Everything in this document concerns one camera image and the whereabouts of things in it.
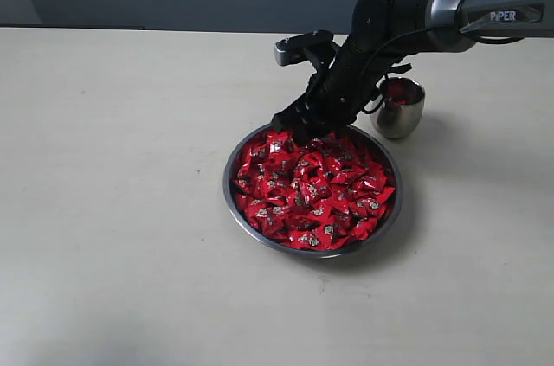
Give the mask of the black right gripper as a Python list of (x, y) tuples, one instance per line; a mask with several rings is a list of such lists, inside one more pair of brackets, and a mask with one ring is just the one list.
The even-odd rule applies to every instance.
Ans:
[(365, 47), (360, 40), (347, 37), (331, 66), (310, 81), (303, 99), (272, 117), (272, 129), (293, 132), (295, 144), (308, 144), (352, 123), (370, 98), (364, 77), (374, 87), (390, 67), (385, 47), (383, 41)]

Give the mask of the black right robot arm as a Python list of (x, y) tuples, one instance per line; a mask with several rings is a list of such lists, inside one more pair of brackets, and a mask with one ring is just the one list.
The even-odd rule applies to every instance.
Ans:
[(271, 126), (304, 145), (352, 124), (408, 56), (552, 36), (553, 0), (358, 0), (343, 44), (326, 30), (276, 43), (279, 65), (309, 61), (315, 72)]

